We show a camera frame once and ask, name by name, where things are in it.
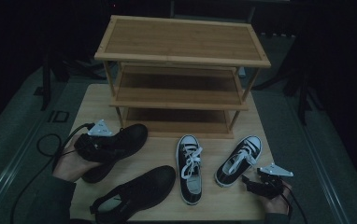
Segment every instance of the black slip-on shoe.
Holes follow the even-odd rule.
[[[161,203],[169,195],[175,180],[173,167],[154,168],[94,201],[91,213],[95,214],[98,224],[125,223],[138,211]]]
[[[147,137],[147,127],[143,124],[134,124],[121,129],[114,136],[104,138],[104,144],[108,145],[108,150],[114,152],[112,160],[92,168],[82,176],[82,179],[88,183],[103,180],[115,163],[137,153],[146,143]]]
[[[262,152],[262,143],[257,136],[248,136],[240,140],[235,150],[214,174],[220,187],[230,187],[252,165],[255,165]]]
[[[193,135],[186,134],[178,141],[176,161],[181,197],[188,205],[196,205],[202,196],[201,152]]]

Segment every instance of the person's left hand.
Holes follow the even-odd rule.
[[[79,139],[79,135],[74,135],[71,143],[66,147],[58,160],[55,169],[53,170],[53,176],[61,178],[66,181],[75,182],[80,179],[90,169],[101,165],[100,162],[86,161],[84,160],[74,148],[74,143]]]

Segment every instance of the black shoe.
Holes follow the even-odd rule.
[[[176,160],[181,196],[188,205],[197,204],[202,196],[201,151],[192,135],[184,135],[178,141]]]
[[[108,175],[117,161],[137,153],[146,143],[147,137],[148,130],[143,124],[131,125],[121,129],[114,136],[106,137],[108,145],[111,150],[114,151],[114,158],[112,161],[92,168],[82,176],[82,179],[88,183],[97,183],[101,181]]]
[[[161,203],[172,190],[175,180],[173,167],[154,168],[94,201],[91,213],[95,214],[98,224],[125,223],[136,212]]]
[[[249,167],[260,158],[262,144],[257,136],[248,136],[240,140],[228,160],[220,166],[214,178],[220,187],[230,187]]]

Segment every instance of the person's right hand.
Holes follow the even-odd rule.
[[[290,190],[292,189],[292,186],[290,186],[288,183],[283,181],[283,184],[287,187],[284,188],[283,195],[288,198],[290,194]],[[263,196],[259,196],[261,203],[264,206],[265,212],[266,213],[280,213],[280,214],[289,214],[289,205],[287,202],[281,197],[281,195],[278,195],[277,197],[269,200]]]

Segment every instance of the shelf leg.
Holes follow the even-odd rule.
[[[115,96],[115,89],[114,89],[114,81],[112,80],[112,74],[111,70],[109,69],[109,65],[107,61],[103,61],[103,66],[105,67],[106,74],[107,74],[107,80],[109,83],[109,87],[111,88],[111,94],[112,96]]]
[[[246,101],[246,98],[248,97],[249,95],[249,92],[251,91],[251,87],[252,85],[254,84],[254,81],[255,79],[258,77],[258,75],[260,74],[260,71],[261,71],[261,68],[255,68],[250,80],[249,80],[249,83],[248,83],[248,86],[246,87],[245,89],[245,92],[243,92],[243,95],[242,95],[242,101]]]
[[[232,131],[232,129],[234,128],[235,122],[237,120],[237,118],[239,117],[239,113],[240,110],[237,110],[234,114],[234,117],[232,118],[231,124],[229,125],[229,130]]]
[[[121,127],[123,128],[123,119],[122,119],[120,108],[116,106],[115,109],[117,110],[118,119],[120,120]]]

